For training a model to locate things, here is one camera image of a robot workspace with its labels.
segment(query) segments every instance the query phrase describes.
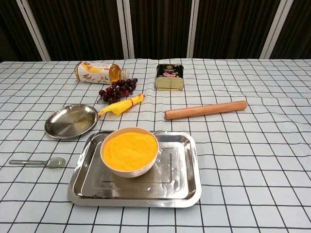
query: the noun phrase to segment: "rolling pin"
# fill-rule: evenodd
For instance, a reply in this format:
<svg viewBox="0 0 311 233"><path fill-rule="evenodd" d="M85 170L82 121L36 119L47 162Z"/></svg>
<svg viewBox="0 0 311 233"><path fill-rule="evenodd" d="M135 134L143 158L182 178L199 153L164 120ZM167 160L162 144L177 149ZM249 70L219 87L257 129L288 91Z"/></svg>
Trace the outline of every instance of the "rolling pin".
<svg viewBox="0 0 311 233"><path fill-rule="evenodd" d="M247 107L247 102L242 100L242 101L229 102L229 103L203 105L203 106L191 107L191 108L180 108L180 109L165 111L165 119L172 120L172 119L179 119L179 118L186 118L186 117L209 115L209 114L215 114L215 113L225 113L225 112L243 110L246 107Z"/></svg>

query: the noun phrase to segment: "yellow food coloring powder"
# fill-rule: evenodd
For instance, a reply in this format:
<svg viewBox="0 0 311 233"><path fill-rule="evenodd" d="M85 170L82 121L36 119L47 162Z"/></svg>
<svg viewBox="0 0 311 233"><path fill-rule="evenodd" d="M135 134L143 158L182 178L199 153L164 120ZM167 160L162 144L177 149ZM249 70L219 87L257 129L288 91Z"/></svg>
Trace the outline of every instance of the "yellow food coloring powder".
<svg viewBox="0 0 311 233"><path fill-rule="evenodd" d="M156 140L149 134L122 133L104 148L104 161L113 169L131 171L149 164L157 154Z"/></svg>

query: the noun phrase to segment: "spoon handle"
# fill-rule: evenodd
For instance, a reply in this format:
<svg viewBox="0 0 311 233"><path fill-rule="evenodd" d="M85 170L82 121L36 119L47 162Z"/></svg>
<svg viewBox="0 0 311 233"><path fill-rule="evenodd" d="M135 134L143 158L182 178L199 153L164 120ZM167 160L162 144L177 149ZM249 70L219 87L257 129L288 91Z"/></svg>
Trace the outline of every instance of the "spoon handle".
<svg viewBox="0 0 311 233"><path fill-rule="evenodd" d="M45 165L45 161L40 161L40 160L10 160L9 164L14 164L14 165Z"/></svg>

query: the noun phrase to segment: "metal tray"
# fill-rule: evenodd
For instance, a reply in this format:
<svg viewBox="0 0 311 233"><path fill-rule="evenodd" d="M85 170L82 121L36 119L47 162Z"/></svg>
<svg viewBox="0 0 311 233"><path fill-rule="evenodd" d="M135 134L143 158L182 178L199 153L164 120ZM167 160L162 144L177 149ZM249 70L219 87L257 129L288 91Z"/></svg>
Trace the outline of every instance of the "metal tray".
<svg viewBox="0 0 311 233"><path fill-rule="evenodd" d="M153 167L136 178L118 177L100 158L111 132L92 135L80 155L68 186L77 205L189 207L202 193L194 139L186 133L155 132L163 152Z"/></svg>

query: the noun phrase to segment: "spoon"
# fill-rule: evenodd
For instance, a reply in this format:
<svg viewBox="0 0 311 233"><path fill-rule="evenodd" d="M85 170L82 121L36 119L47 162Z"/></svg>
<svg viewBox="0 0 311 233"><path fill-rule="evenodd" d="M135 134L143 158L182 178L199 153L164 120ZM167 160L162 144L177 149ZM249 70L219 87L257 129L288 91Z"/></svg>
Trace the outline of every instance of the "spoon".
<svg viewBox="0 0 311 233"><path fill-rule="evenodd" d="M60 157L51 158L47 161L41 160L10 160L9 164L14 165L45 165L47 168L58 168L64 166L66 160Z"/></svg>

